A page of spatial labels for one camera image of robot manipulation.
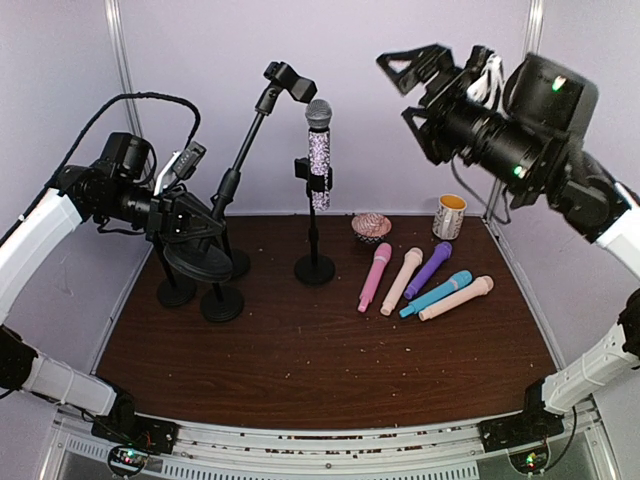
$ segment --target gray wall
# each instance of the gray wall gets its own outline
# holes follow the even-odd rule
[[[509,0],[122,3],[136,88],[182,94],[202,111],[198,139],[209,153],[190,181],[195,193],[208,197],[215,191],[254,116],[266,86],[264,69],[282,60],[314,79],[318,97],[333,106],[333,213],[433,212],[439,195],[462,192],[447,168],[427,162],[400,117],[423,91],[400,97],[376,57],[438,42],[453,47],[457,62],[464,63],[471,47],[484,43],[513,68],[528,13],[528,2]],[[188,112],[159,104],[141,106],[141,117],[163,159],[183,141],[190,122]],[[305,211],[293,159],[306,154],[306,129],[304,106],[283,94],[247,159],[230,212]],[[476,169],[464,176],[488,193],[488,175]],[[482,211],[473,202],[470,210]]]
[[[541,54],[593,80],[600,100],[586,150],[611,173],[640,190],[640,31],[637,2],[547,2]],[[617,320],[638,282],[606,252],[588,245],[541,198],[504,229],[567,363],[590,348]],[[630,373],[597,395],[623,470],[640,469],[640,375]]]
[[[4,0],[0,6],[0,231],[62,160],[79,130],[119,93],[103,2]],[[114,107],[72,163],[86,165],[108,133],[126,130]],[[93,224],[67,238],[35,274],[7,322],[27,342],[89,371],[109,316],[147,246],[99,236]],[[0,402],[3,479],[36,478],[54,408],[14,393]]]

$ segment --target microphone stand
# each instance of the microphone stand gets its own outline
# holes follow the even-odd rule
[[[267,88],[258,99],[255,106],[256,116],[249,128],[240,151],[233,166],[229,168],[218,186],[218,191],[211,197],[213,209],[211,217],[214,220],[224,221],[224,211],[231,202],[240,183],[240,169],[244,163],[249,149],[256,138],[260,125],[265,117],[273,112],[276,100],[283,90],[287,90],[291,97],[298,102],[309,103],[316,94],[316,85],[313,81],[300,77],[288,64],[284,62],[271,62],[264,72],[264,77],[270,81]],[[242,275],[249,270],[249,256],[240,250],[231,248],[227,229],[221,234],[225,253],[231,258],[234,265],[235,276]],[[202,240],[200,248],[206,249],[210,240]],[[233,320],[244,308],[242,293],[228,285],[212,284],[200,302],[200,311],[205,319],[210,322],[227,322]]]
[[[160,260],[164,274],[167,277],[156,290],[156,297],[163,307],[179,307],[184,305],[196,295],[196,282],[186,275],[175,275],[171,265],[164,255],[164,244],[158,234],[153,236],[153,249]]]
[[[309,197],[309,245],[311,252],[300,258],[293,269],[296,278],[305,285],[317,286],[329,282],[336,273],[336,266],[333,261],[318,253],[318,240],[320,233],[316,225],[316,210],[313,208],[312,192],[324,192],[324,176],[311,173],[311,166],[308,158],[297,158],[293,162],[296,178],[307,181],[307,197]],[[333,187],[333,169],[329,168],[327,190]]]
[[[269,87],[267,87],[262,94],[261,100],[265,96],[269,96],[270,91]],[[277,93],[272,98],[273,104],[275,104]],[[211,210],[212,218],[224,221],[224,211],[227,205],[233,202],[233,197],[240,184],[240,169],[242,168],[242,164],[245,158],[247,158],[249,149],[258,134],[262,121],[269,113],[271,112],[267,113],[262,110],[258,110],[256,113],[233,166],[225,172],[218,186],[218,191],[211,197],[211,202],[213,203]],[[225,253],[233,262],[234,276],[237,277],[246,273],[250,267],[249,256],[241,250],[231,249],[227,228],[222,232],[221,239]],[[208,240],[202,240],[199,248],[206,249],[209,247],[209,243]],[[219,283],[212,283],[211,287],[211,290],[205,293],[200,301],[200,312],[207,321],[214,323],[228,322],[242,313],[244,309],[244,297],[240,290],[229,285],[220,285]]]

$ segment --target wooden table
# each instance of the wooden table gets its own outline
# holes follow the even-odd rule
[[[507,413],[524,389],[554,371],[537,325],[479,218],[467,218],[453,256],[430,280],[491,275],[486,297],[420,322],[379,313],[413,246],[431,255],[431,218],[392,217],[393,257],[366,314],[357,299],[374,247],[358,243],[350,217],[319,217],[320,249],[337,267],[325,286],[301,285],[295,261],[308,253],[308,218],[229,219],[251,271],[231,282],[242,315],[207,323],[198,297],[162,308],[162,270],[150,257],[109,341],[98,375],[130,391],[140,413],[259,428],[408,426]]]

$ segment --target peach toy microphone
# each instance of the peach toy microphone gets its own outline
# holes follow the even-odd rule
[[[481,295],[486,295],[493,288],[493,279],[488,275],[476,278],[471,285],[452,293],[448,297],[429,305],[427,308],[419,313],[420,320],[423,322],[430,318],[435,318],[438,315],[442,315],[451,309],[462,305],[469,300],[472,300]]]
[[[391,245],[388,243],[381,243],[376,252],[373,255],[373,263],[369,269],[369,275],[364,282],[362,292],[360,292],[360,304],[358,305],[358,311],[364,313],[367,311],[367,307],[373,301],[373,297],[378,289],[378,284],[382,278],[382,272],[384,272],[387,263],[391,259]]]
[[[411,280],[411,275],[418,266],[422,263],[422,250],[417,247],[413,247],[407,253],[404,254],[404,263],[402,264],[402,268],[398,272],[398,276],[393,281],[393,285],[389,289],[389,293],[382,301],[382,308],[380,309],[380,313],[384,316],[388,317],[393,312],[393,309],[396,308],[398,304],[398,300],[402,296],[402,291],[404,287],[407,286],[409,280]]]
[[[400,310],[400,318],[407,318],[409,315],[415,315],[424,310],[429,305],[442,300],[444,297],[451,295],[471,283],[473,276],[469,270],[461,270],[451,275],[449,280],[439,287],[429,290],[424,295],[415,298],[409,302],[409,305]]]

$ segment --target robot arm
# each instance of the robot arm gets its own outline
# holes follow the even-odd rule
[[[211,218],[209,207],[175,183],[162,184],[157,195],[136,183],[150,148],[145,140],[129,133],[111,134],[91,166],[61,169],[35,208],[0,245],[0,388],[73,405],[124,435],[130,435],[138,422],[129,394],[48,357],[3,324],[19,293],[51,251],[90,218],[100,228],[112,218],[128,222],[134,230],[142,229],[148,240],[167,245],[222,233],[225,225]],[[165,170],[171,172],[172,181],[187,179],[204,153],[202,146],[191,142],[172,157]],[[226,260],[219,265],[226,265],[225,273],[230,276],[231,262],[217,248],[212,250]],[[105,432],[96,434],[109,435]]]
[[[0,387],[55,398],[95,415],[108,415],[116,392],[101,380],[77,372],[29,347],[2,324],[18,294],[51,251],[82,217],[73,202],[49,189],[0,248]]]
[[[640,279],[638,197],[582,151],[597,101],[589,80],[533,54],[504,85],[504,114],[478,102],[478,86],[493,52],[476,46],[464,68],[449,50],[432,45],[388,53],[378,64],[407,94],[426,86],[419,107],[402,116],[435,165],[459,155],[479,164],[513,195],[512,208],[544,194],[551,209],[587,241],[614,255]],[[391,64],[408,64],[394,71]],[[494,82],[501,88],[500,82]],[[561,415],[613,378],[640,366],[640,290],[618,322],[592,349],[562,371],[531,385],[520,414],[480,424],[486,451],[510,448],[562,433]]]

